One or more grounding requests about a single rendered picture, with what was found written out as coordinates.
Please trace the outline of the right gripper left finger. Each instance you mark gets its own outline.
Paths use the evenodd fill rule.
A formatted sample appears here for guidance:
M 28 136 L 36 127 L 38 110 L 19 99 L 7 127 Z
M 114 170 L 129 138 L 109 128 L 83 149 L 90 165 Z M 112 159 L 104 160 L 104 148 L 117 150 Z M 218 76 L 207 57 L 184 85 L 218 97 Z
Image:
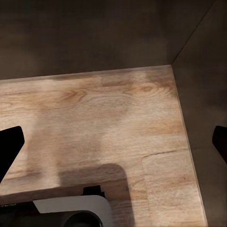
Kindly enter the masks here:
M 20 126 L 0 131 L 0 183 L 25 143 Z

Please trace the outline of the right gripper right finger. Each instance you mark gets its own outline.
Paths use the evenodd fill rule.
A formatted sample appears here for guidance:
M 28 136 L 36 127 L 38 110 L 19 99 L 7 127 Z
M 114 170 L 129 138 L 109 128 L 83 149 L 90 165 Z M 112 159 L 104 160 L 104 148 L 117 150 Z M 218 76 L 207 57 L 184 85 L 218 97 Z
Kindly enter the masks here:
M 212 143 L 227 164 L 227 128 L 216 126 Z

